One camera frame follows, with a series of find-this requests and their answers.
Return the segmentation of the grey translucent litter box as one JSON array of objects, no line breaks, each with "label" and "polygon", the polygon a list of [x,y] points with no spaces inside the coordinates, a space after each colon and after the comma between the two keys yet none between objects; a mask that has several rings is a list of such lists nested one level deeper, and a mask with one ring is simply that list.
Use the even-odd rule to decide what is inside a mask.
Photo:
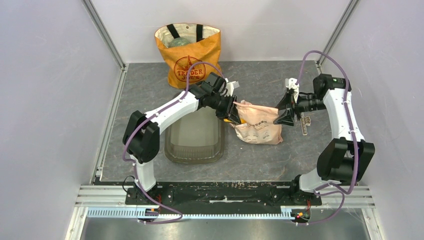
[{"label": "grey translucent litter box", "polygon": [[207,164],[223,156],[224,145],[225,124],[207,106],[185,115],[166,129],[164,154],[175,163]]}]

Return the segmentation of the left aluminium corner post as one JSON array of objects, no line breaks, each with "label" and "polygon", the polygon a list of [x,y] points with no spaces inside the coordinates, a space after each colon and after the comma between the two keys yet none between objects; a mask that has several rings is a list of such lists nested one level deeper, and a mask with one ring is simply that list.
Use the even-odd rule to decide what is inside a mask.
[{"label": "left aluminium corner post", "polygon": [[116,45],[114,44],[108,30],[106,29],[106,26],[104,25],[101,16],[99,15],[94,3],[92,0],[82,0],[82,3],[87,10],[92,22],[94,23],[97,31],[99,32],[101,38],[103,39],[104,43],[106,44],[107,48],[109,49],[113,59],[115,60],[116,64],[119,66],[121,70],[124,70],[126,67],[126,63],[121,57]]}]

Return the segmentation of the torn bag top strip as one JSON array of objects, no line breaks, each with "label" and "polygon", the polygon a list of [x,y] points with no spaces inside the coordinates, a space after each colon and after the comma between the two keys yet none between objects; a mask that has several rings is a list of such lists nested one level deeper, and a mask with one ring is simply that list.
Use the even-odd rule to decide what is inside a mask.
[{"label": "torn bag top strip", "polygon": [[300,113],[300,125],[303,136],[308,135],[308,127],[311,125],[310,116],[305,115],[303,112]]}]

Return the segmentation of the orange plastic scoop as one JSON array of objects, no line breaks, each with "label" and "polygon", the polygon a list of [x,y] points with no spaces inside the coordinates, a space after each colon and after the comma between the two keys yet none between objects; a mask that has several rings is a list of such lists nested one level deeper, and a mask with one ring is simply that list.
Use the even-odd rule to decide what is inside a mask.
[{"label": "orange plastic scoop", "polygon": [[244,119],[241,119],[241,120],[231,120],[231,119],[225,118],[223,121],[226,122],[226,123],[234,124],[234,125],[241,125],[241,124],[245,124],[246,123],[246,121]]}]

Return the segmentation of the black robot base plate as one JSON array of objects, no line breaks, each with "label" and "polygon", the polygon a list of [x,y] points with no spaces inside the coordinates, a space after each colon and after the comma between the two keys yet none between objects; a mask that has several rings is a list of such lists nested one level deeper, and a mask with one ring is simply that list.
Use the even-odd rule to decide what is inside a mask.
[{"label": "black robot base plate", "polygon": [[162,181],[144,195],[135,185],[126,190],[125,204],[157,205],[161,214],[278,214],[282,206],[321,206],[320,197],[303,192],[290,181]]}]

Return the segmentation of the pink litter bag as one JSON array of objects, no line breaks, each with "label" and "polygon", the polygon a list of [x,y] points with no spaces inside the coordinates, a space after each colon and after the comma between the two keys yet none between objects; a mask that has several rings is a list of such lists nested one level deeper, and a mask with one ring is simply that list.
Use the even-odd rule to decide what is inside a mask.
[{"label": "pink litter bag", "polygon": [[241,123],[230,125],[240,140],[249,144],[265,145],[283,142],[282,126],[274,124],[274,120],[279,116],[277,108],[255,105],[245,100],[234,104]]}]

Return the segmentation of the orange Trader Joe's bag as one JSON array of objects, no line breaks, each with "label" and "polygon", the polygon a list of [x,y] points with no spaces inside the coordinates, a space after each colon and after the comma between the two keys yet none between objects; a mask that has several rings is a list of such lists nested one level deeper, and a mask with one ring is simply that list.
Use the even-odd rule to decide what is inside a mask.
[{"label": "orange Trader Joe's bag", "polygon": [[[170,41],[183,37],[190,44],[168,48]],[[168,84],[177,89],[204,81],[210,73],[220,74],[221,30],[199,23],[171,23],[154,33],[157,49],[168,65]]]}]

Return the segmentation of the right aluminium corner post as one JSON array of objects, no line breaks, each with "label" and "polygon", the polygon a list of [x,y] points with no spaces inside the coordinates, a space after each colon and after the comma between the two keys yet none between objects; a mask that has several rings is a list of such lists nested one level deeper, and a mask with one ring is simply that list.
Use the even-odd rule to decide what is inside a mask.
[{"label": "right aluminium corner post", "polygon": [[331,52],[332,48],[336,44],[337,40],[342,34],[342,31],[344,30],[345,26],[347,25],[348,21],[350,20],[352,14],[354,13],[355,9],[357,8],[360,2],[360,0],[350,0],[348,2],[344,12],[342,13],[332,34],[330,35],[330,38],[328,39],[324,49],[322,50],[323,53],[328,55]]}]

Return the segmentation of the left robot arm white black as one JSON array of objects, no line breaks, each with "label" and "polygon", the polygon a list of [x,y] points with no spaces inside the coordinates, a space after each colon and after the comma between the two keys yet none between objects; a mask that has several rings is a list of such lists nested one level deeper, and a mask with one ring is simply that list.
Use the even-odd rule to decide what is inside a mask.
[{"label": "left robot arm white black", "polygon": [[241,124],[234,95],[239,86],[238,81],[211,73],[205,81],[187,86],[166,104],[146,113],[136,110],[130,115],[122,139],[122,159],[132,163],[134,188],[144,204],[152,204],[157,198],[154,158],[160,149],[161,134],[181,118],[205,107],[213,109],[219,120]]}]

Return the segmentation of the aluminium corner post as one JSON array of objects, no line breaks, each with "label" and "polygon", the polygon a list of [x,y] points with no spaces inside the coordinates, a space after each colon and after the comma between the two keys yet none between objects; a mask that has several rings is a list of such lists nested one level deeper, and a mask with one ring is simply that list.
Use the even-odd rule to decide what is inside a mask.
[{"label": "aluminium corner post", "polygon": [[350,20],[352,14],[354,13],[355,9],[357,8],[360,2],[360,0],[350,0],[348,2],[344,12],[342,13],[332,34],[330,35],[330,38],[328,39],[324,49],[322,50],[323,53],[328,55],[331,52],[332,48],[336,44],[337,40],[342,34],[342,31],[344,30],[345,26],[347,25],[348,21]]},{"label": "aluminium corner post", "polygon": [[106,26],[104,25],[101,16],[99,15],[94,3],[92,0],[82,0],[82,3],[87,10],[92,22],[94,23],[97,31],[99,32],[101,38],[103,39],[104,43],[106,44],[107,48],[109,49],[113,59],[115,60],[116,64],[119,66],[121,70],[124,70],[126,67],[126,63],[121,57],[116,45],[114,44],[108,30],[106,29]]}]

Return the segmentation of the green bundle inside bag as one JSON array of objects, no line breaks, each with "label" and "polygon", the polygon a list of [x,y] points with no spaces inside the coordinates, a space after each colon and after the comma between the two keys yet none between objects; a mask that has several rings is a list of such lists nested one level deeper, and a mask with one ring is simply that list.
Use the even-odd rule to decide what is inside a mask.
[{"label": "green bundle inside bag", "polygon": [[170,41],[168,48],[182,47],[190,44],[191,42],[184,37],[177,37]]}]

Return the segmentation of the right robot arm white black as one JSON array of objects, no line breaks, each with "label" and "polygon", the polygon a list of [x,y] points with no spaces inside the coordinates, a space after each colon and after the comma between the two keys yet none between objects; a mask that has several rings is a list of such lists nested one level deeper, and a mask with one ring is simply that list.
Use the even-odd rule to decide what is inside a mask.
[{"label": "right robot arm white black", "polygon": [[375,154],[375,145],[366,142],[356,122],[349,80],[321,73],[312,83],[313,92],[304,93],[299,91],[297,79],[285,79],[286,92],[276,106],[283,114],[273,122],[294,126],[305,112],[328,113],[332,140],[319,155],[316,168],[290,183],[288,197],[296,205],[321,196],[320,191],[327,187],[350,194]]}]

